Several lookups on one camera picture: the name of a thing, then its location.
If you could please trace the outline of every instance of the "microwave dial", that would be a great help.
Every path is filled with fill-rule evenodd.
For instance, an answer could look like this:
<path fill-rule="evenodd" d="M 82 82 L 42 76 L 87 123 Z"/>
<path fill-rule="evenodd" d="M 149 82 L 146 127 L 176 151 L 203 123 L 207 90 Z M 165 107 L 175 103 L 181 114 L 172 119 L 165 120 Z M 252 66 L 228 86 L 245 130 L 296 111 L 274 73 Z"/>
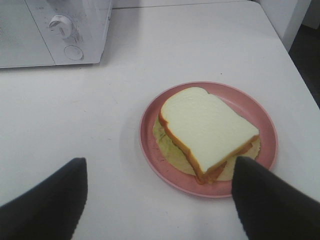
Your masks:
<path fill-rule="evenodd" d="M 55 31 L 57 34 L 61 35 L 63 39 L 70 37 L 75 30 L 74 24 L 70 18 L 64 15 L 53 16 L 49 23 L 49 29 L 50 31 Z"/>

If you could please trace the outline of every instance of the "white microwave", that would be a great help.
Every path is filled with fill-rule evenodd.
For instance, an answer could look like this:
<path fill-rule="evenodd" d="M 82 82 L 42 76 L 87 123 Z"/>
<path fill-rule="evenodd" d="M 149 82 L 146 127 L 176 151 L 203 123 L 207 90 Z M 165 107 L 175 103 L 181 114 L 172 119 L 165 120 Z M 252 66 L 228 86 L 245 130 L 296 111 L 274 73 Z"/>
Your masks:
<path fill-rule="evenodd" d="M 0 68 L 94 64 L 112 0 L 0 0 Z"/>

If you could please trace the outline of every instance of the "table surface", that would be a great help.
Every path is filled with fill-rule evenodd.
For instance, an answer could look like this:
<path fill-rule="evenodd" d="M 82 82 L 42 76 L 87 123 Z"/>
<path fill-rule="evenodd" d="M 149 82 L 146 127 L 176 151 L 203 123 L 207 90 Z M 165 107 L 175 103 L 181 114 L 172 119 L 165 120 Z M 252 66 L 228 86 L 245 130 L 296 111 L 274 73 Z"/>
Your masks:
<path fill-rule="evenodd" d="M 140 149 L 149 102 L 192 81 L 255 98 L 278 133 L 273 172 L 320 200 L 320 111 L 260 5 L 244 1 L 117 9 L 100 64 L 2 69 L 0 205 L 86 157 L 74 239 L 247 239 L 232 198 L 167 185 Z"/>

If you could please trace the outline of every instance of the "white bread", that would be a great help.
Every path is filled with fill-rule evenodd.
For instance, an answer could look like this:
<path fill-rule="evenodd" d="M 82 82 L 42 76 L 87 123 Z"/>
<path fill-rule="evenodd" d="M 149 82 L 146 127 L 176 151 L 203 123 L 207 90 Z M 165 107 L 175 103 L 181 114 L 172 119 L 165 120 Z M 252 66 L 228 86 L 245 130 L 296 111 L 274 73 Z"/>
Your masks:
<path fill-rule="evenodd" d="M 203 183 L 259 136 L 255 126 L 200 87 L 186 88 L 167 99 L 159 122 Z"/>

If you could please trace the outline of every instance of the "floor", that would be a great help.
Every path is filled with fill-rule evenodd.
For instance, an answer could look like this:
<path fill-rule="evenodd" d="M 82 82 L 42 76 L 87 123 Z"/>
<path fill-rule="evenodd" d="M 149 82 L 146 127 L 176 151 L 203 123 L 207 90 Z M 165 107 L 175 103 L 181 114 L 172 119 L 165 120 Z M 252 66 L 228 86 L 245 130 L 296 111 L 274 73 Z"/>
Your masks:
<path fill-rule="evenodd" d="M 301 25 L 289 55 L 320 107 L 320 27 Z"/>

